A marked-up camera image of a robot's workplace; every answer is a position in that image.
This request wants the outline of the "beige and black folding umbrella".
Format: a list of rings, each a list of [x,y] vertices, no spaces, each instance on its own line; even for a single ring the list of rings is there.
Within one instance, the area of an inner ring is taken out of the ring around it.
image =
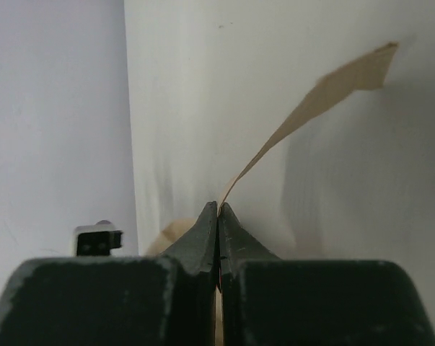
[[[385,82],[392,59],[399,43],[389,42],[382,47],[358,57],[336,70],[324,75],[306,94],[303,100],[287,116],[285,121],[274,131],[261,149],[249,161],[245,168],[228,181],[217,200],[217,216],[228,195],[237,184],[274,146],[291,135],[295,130],[327,112],[355,91],[372,91],[381,89]],[[182,218],[171,222],[160,231],[146,251],[146,256],[159,255],[176,245],[180,238],[190,233],[196,219]],[[221,293],[212,293],[211,305],[211,345],[224,345],[223,321],[221,312]]]

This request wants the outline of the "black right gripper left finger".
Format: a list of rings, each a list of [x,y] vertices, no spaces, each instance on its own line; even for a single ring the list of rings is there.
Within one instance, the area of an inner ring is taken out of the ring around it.
[[[23,262],[0,297],[0,345],[212,345],[216,209],[154,257]]]

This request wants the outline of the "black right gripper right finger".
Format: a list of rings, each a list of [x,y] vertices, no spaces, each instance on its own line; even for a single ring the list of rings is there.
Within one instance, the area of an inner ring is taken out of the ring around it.
[[[384,260],[283,260],[218,218],[225,345],[435,345],[413,281]]]

